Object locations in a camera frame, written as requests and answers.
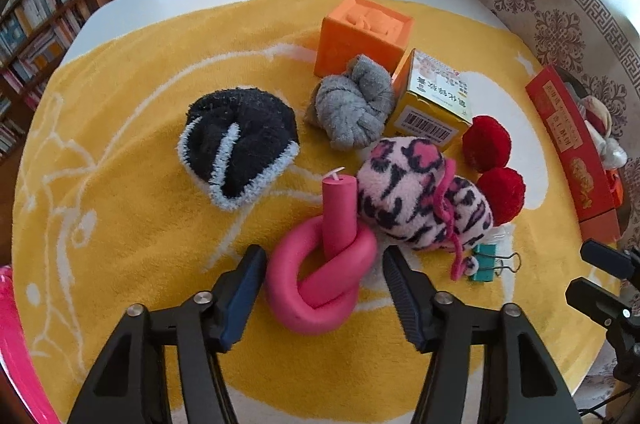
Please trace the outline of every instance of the metal screw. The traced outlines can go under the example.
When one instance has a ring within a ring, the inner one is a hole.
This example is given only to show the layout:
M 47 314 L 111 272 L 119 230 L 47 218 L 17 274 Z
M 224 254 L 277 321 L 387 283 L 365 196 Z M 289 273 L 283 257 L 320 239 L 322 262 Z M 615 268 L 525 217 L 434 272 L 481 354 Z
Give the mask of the metal screw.
M 136 316 L 140 316 L 140 314 L 142 314 L 142 312 L 144 311 L 145 308 L 143 305 L 140 305 L 140 303 L 133 303 L 133 305 L 127 309 L 127 315 L 134 318 Z
M 451 305 L 453 303 L 453 296 L 444 290 L 436 292 L 434 299 L 440 305 Z
M 504 306 L 504 313 L 512 318 L 517 318 L 522 315 L 522 309 L 515 303 L 507 303 L 507 305 Z
M 213 295 L 208 290 L 203 290 L 201 292 L 198 292 L 193 297 L 194 302 L 196 302 L 198 305 L 204 305 L 205 303 L 210 303 L 212 299 L 213 299 Z

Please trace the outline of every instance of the black cable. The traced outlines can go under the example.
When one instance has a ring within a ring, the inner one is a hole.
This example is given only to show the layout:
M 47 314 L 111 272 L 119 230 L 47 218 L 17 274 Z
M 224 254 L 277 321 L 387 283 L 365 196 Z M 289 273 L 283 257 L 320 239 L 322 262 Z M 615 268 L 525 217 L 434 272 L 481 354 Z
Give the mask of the black cable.
M 602 401 L 600 404 L 596 404 L 596 406 L 593 406 L 593 407 L 591 407 L 589 409 L 579 409 L 578 413 L 580 413 L 580 417 L 584 417 L 586 415 L 595 415 L 602 422 L 607 423 L 608 421 L 602 415 L 597 413 L 596 410 L 600 409 L 603 406 L 606 406 L 607 404 L 609 404 L 610 402 L 615 401 L 616 399 L 619 399 L 620 397 L 624 397 L 625 395 L 628 395 L 633 390 L 634 390 L 633 388 L 627 388 L 626 390 L 623 390 L 620 393 L 617 393 L 617 394 L 609 397 L 608 399 Z

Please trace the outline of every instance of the red ball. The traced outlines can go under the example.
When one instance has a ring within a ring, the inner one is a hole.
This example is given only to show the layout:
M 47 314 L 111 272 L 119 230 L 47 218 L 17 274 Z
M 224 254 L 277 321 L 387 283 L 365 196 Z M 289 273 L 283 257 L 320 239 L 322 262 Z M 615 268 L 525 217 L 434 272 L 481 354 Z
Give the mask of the red ball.
M 511 168 L 493 168 L 476 183 L 494 214 L 494 226 L 511 222 L 522 211 L 527 187 L 522 175 Z
M 507 166 L 511 155 L 509 132 L 490 115 L 477 115 L 462 136 L 466 163 L 479 173 Z

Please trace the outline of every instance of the pink plastic object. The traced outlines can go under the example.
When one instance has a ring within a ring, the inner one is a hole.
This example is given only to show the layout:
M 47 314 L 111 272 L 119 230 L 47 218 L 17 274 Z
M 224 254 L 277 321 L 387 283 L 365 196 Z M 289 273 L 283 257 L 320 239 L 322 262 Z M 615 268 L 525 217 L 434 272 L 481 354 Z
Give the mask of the pink plastic object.
M 60 424 L 33 370 L 24 342 L 10 267 L 0 268 L 0 321 L 0 352 L 15 389 L 38 424 Z
M 322 180 L 323 214 L 294 227 L 278 243 L 266 288 L 276 319 L 293 332 L 316 335 L 338 328 L 358 302 L 358 285 L 376 257 L 376 237 L 357 219 L 357 181 Z M 298 283 L 300 266 L 323 244 L 327 262 Z

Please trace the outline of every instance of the yellow towel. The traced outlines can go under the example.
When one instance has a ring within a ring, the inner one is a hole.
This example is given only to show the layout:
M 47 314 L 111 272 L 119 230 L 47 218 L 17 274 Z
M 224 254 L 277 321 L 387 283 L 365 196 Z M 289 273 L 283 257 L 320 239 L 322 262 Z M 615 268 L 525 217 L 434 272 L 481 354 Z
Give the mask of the yellow towel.
M 451 257 L 440 251 L 420 254 L 417 263 L 439 289 L 467 303 L 519 303 L 575 388 L 603 333 L 564 302 L 569 281 L 590 268 L 578 255 L 558 158 L 524 91 L 538 63 L 507 31 L 420 4 L 379 1 L 415 18 L 412 46 L 478 73 L 470 78 L 486 80 L 494 99 L 522 114 L 531 143 L 540 141 L 539 172 L 548 172 L 537 205 L 514 223 L 513 248 L 524 262 L 514 284 L 506 276 L 487 285 L 452 283 Z M 248 244 L 270 250 L 320 212 L 322 174 L 340 165 L 356 172 L 356 152 L 332 151 L 324 133 L 302 121 L 317 82 L 320 22 L 339 2 L 252 0 L 199 11 L 106 43 L 55 73 L 20 168 L 14 265 L 26 341 L 60 418 L 127 306 L 175 306 L 209 289 Z M 235 86 L 257 86 L 291 105 L 301 151 L 255 205 L 227 213 L 196 188 L 175 147 L 188 105 Z M 346 324 L 318 337 L 282 328 L 260 295 L 244 339 L 222 357 L 241 422 L 384 422 L 413 410 L 428 358 L 405 342 L 379 270 L 364 285 Z M 478 366 L 474 355 L 471 371 Z M 175 361 L 170 377 L 176 407 Z

